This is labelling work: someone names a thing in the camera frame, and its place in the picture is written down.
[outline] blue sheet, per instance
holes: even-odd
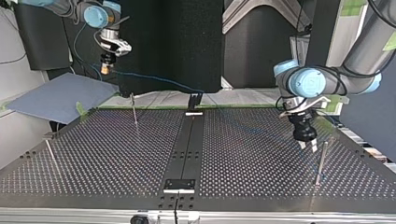
[[[80,114],[76,103],[85,110],[99,106],[118,91],[109,83],[66,73],[50,82],[27,92],[7,105],[8,109],[69,124]]]

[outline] perforated metal table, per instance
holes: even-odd
[[[0,223],[18,209],[396,213],[396,175],[323,118],[319,145],[330,145],[315,187],[320,147],[301,150],[277,110],[184,112],[140,110],[136,125],[132,110],[97,110],[75,121],[50,141],[54,158],[43,143],[0,171]],[[194,180],[194,193],[163,193],[172,179]]]

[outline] metal plate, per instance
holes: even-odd
[[[324,119],[315,124],[318,140],[330,145],[315,188],[321,150],[301,150],[291,124],[278,114],[268,108],[206,110],[201,167],[186,165],[201,169],[190,209],[396,212],[395,174]]]
[[[99,110],[3,171],[0,206],[158,209],[183,111]]]

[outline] metal rod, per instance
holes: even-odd
[[[49,154],[51,155],[52,159],[55,160],[55,155],[53,154],[52,147],[50,146],[50,140],[46,139],[45,141],[49,149]]]
[[[315,181],[315,185],[316,186],[320,185],[320,179],[321,179],[321,174],[322,174],[322,170],[323,170],[324,159],[326,157],[327,147],[328,146],[329,146],[328,142],[324,142],[323,143],[323,149],[322,149],[322,154],[320,156],[320,163],[319,163],[319,168],[318,168],[317,180]]]
[[[134,111],[134,124],[137,124],[137,116],[136,116],[136,110],[134,108],[134,93],[131,93],[131,103],[132,103],[132,109]]]

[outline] green tape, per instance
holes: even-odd
[[[84,109],[81,102],[76,103],[76,110],[80,116],[85,116],[88,114],[88,111]]]
[[[390,37],[387,45],[384,47],[384,51],[396,49],[396,32]]]
[[[341,102],[341,97],[339,95],[331,95],[328,98],[331,101],[327,104],[325,112],[333,113],[333,112],[335,112],[338,103]]]
[[[333,133],[335,127],[332,125],[331,122],[326,120],[323,117],[318,117],[315,119],[315,123],[320,127],[320,129],[323,129],[324,131],[327,131],[328,133]]]
[[[210,109],[210,108],[274,108],[273,104],[263,105],[198,105],[197,108]]]
[[[264,104],[264,105],[198,105],[199,109],[211,109],[211,108],[274,108],[275,105]],[[133,109],[131,105],[102,105],[100,109]],[[187,109],[185,105],[155,105],[155,106],[136,106],[135,109]]]
[[[346,0],[341,10],[341,16],[359,16],[364,5],[366,5],[365,0]]]
[[[7,105],[8,104],[9,104],[9,102],[4,102],[2,105],[0,105],[0,111],[7,110]]]

